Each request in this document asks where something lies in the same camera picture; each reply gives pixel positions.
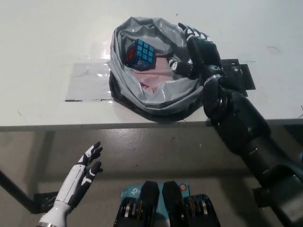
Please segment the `white and black left hand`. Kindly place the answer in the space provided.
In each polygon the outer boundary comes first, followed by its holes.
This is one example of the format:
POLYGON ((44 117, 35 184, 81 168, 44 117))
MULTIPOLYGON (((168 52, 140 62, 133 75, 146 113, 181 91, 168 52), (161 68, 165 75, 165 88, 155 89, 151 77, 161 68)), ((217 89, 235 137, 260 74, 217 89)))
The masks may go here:
POLYGON ((89 164, 100 157, 102 147, 98 141, 92 145, 66 176, 53 204, 53 207, 39 220, 39 227, 65 227, 67 216, 76 208, 91 186, 97 173, 101 173, 101 162, 96 161, 91 168, 89 164))

